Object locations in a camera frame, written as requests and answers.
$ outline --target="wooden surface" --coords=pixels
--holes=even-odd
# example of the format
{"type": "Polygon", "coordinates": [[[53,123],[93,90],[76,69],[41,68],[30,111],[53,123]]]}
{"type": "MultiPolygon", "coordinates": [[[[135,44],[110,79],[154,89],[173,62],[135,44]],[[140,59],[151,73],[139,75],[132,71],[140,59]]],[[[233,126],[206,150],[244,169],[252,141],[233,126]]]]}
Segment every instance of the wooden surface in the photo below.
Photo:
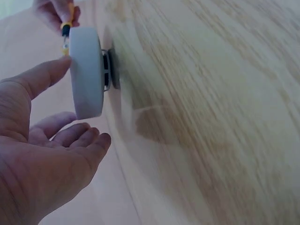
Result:
{"type": "MultiPolygon", "coordinates": [[[[112,48],[117,84],[105,114],[91,120],[112,135],[106,166],[117,172],[100,166],[84,201],[102,221],[87,224],[113,224],[106,204],[133,220],[115,224],[300,224],[297,0],[80,6],[82,26],[112,48]]],[[[60,54],[61,39],[29,11],[0,29],[2,77],[60,54]]],[[[33,121],[72,110],[69,77],[33,106],[33,121]]]]}

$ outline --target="white wheel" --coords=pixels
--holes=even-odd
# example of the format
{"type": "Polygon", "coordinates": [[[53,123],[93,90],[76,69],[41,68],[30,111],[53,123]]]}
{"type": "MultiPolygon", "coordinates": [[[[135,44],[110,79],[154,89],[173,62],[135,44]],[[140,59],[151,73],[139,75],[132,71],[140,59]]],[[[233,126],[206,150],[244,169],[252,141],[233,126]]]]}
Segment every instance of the white wheel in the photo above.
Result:
{"type": "Polygon", "coordinates": [[[79,120],[100,116],[104,99],[104,65],[97,31],[90,27],[70,30],[69,54],[73,100],[79,120]]]}

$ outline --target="hand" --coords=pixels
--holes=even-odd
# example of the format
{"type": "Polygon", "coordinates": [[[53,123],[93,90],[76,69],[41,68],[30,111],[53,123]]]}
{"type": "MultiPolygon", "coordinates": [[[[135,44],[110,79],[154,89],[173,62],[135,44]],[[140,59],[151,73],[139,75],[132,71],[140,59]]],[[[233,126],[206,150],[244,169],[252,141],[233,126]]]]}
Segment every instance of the hand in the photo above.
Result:
{"type": "MultiPolygon", "coordinates": [[[[53,31],[61,35],[60,25],[62,22],[71,20],[71,13],[68,4],[73,0],[34,0],[33,10],[36,15],[53,31]]],[[[80,8],[74,8],[74,18],[72,24],[79,26],[80,8]]]]}
{"type": "Polygon", "coordinates": [[[29,128],[31,100],[58,82],[71,59],[0,82],[0,224],[38,224],[92,180],[111,138],[63,112],[29,128]]]}

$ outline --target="light wood panel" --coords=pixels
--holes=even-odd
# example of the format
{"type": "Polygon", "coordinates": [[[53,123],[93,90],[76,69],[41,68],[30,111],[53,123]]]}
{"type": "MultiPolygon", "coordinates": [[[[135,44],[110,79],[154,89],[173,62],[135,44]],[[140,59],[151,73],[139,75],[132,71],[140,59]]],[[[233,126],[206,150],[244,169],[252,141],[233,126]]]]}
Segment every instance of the light wood panel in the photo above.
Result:
{"type": "MultiPolygon", "coordinates": [[[[112,48],[120,83],[105,97],[105,119],[141,224],[300,223],[297,0],[80,6],[81,24],[112,48]]],[[[30,43],[54,57],[58,38],[29,26],[18,33],[34,34],[15,37],[10,51],[30,43]]],[[[18,70],[2,50],[10,60],[1,68],[18,70]]]]}

